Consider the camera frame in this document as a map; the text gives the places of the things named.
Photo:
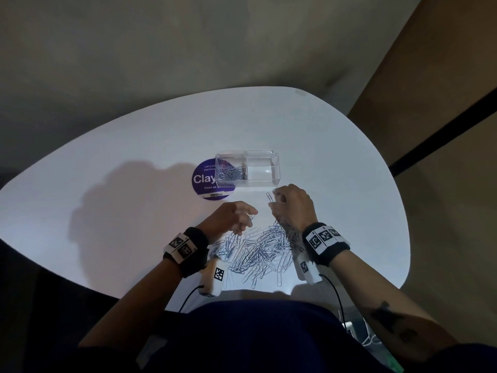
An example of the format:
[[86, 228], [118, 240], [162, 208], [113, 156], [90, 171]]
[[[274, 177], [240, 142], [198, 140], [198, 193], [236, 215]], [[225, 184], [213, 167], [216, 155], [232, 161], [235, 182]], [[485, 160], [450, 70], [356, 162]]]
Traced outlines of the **person's right hand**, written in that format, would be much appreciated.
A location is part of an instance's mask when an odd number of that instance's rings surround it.
[[302, 233], [307, 226], [318, 222], [314, 203], [304, 189], [292, 183], [288, 186], [289, 190], [286, 194], [286, 200], [289, 211], [289, 223], [285, 224], [288, 224], [295, 231]]

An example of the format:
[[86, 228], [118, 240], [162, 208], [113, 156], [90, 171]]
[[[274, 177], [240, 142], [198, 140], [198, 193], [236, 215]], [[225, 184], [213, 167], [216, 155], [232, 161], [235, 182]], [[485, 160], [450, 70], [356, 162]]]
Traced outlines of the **person's left hand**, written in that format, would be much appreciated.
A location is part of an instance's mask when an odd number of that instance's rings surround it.
[[196, 226], [197, 229], [203, 232], [209, 244], [218, 241], [225, 233], [229, 232], [229, 203], [224, 202], [210, 216]]

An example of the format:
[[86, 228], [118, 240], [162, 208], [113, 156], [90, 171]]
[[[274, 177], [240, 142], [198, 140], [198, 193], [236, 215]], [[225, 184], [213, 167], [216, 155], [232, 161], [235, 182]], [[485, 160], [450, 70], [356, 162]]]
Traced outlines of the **person's left forearm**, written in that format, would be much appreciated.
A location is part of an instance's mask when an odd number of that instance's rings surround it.
[[182, 281], [179, 265], [162, 260], [125, 294], [79, 342], [137, 357]]

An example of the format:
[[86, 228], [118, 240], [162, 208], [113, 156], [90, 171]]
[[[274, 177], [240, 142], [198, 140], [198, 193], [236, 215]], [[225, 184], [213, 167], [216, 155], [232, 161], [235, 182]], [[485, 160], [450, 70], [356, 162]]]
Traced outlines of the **person's right forearm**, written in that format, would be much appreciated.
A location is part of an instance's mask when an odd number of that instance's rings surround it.
[[404, 368], [459, 344], [433, 317], [350, 250], [339, 253], [328, 266]]

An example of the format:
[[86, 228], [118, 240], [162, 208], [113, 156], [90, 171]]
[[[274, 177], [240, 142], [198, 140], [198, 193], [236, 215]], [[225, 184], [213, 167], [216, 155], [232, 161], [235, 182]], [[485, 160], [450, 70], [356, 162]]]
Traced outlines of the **heap of boxed paper clips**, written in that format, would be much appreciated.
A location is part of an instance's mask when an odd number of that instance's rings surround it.
[[247, 180], [246, 166], [234, 166], [227, 161], [218, 161], [216, 175], [219, 181], [245, 181]]

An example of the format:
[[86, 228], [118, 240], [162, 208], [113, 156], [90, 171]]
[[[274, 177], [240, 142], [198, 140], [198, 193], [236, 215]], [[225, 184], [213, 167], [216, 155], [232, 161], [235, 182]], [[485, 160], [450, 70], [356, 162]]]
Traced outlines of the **pile of silver paper clips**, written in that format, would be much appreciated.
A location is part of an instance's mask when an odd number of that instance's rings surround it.
[[210, 247], [209, 258], [227, 267], [225, 290], [291, 291], [299, 283], [294, 260], [303, 251], [300, 234], [275, 221], [242, 235], [226, 233]]

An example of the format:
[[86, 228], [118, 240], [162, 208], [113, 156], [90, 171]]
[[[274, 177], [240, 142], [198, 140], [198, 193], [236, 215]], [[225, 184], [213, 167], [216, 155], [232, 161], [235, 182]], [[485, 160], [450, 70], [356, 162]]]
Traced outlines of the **clear plastic two-compartment box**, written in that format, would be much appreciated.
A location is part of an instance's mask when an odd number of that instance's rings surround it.
[[265, 188], [277, 187], [280, 181], [279, 155], [273, 150], [233, 150], [219, 152], [215, 155], [216, 166], [218, 161], [227, 161], [234, 166], [246, 166], [247, 180], [219, 181], [221, 187], [234, 188]]

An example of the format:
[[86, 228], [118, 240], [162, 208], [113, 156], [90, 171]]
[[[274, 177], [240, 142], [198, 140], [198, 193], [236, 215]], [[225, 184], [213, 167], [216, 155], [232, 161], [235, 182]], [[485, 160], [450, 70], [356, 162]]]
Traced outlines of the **round purple sticker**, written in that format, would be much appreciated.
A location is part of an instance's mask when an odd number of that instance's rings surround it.
[[227, 198], [234, 187], [219, 186], [215, 180], [216, 159], [201, 162], [193, 171], [191, 184], [195, 193], [204, 200], [222, 200]]

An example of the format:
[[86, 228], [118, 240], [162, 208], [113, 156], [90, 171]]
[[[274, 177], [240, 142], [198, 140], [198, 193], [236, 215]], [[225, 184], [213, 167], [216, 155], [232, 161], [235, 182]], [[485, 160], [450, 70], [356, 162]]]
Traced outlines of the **black right wristband with markers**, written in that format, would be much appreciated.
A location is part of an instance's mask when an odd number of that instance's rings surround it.
[[314, 263], [328, 267], [342, 252], [350, 250], [348, 241], [332, 226], [313, 223], [302, 232], [307, 256]]

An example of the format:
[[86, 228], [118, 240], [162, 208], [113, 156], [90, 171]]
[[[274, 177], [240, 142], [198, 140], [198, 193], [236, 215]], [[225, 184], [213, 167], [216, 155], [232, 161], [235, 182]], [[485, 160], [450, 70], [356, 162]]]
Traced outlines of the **black wristband with markers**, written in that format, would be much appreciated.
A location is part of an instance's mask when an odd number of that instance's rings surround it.
[[196, 227], [179, 233], [164, 249], [163, 259], [176, 263], [183, 278], [192, 276], [207, 265], [208, 238]]
[[313, 223], [302, 232], [307, 256], [314, 263], [328, 267], [342, 252], [350, 250], [348, 241], [332, 226]]

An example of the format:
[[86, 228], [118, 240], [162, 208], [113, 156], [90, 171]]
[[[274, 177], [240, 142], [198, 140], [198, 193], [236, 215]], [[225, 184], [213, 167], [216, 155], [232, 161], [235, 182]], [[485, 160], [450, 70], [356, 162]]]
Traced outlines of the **black left wristband with markers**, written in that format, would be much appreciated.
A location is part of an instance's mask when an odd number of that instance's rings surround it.
[[208, 238], [196, 227], [179, 233], [164, 249], [163, 259], [176, 263], [183, 278], [192, 276], [207, 265]]

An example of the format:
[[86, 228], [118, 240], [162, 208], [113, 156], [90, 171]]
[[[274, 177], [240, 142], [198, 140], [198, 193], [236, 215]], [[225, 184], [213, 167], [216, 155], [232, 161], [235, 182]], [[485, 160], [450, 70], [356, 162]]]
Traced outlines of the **dark blue shirt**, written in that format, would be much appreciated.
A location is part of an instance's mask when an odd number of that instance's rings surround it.
[[109, 348], [77, 348], [43, 373], [390, 373], [328, 310], [305, 302], [208, 303], [140, 368]]

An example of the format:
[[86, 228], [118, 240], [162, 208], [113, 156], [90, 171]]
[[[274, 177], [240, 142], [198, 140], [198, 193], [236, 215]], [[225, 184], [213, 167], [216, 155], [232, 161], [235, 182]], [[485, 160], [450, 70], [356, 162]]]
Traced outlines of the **black wall strip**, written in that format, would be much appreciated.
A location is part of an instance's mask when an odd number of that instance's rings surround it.
[[397, 177], [404, 173], [496, 112], [497, 87], [389, 165], [391, 175]]

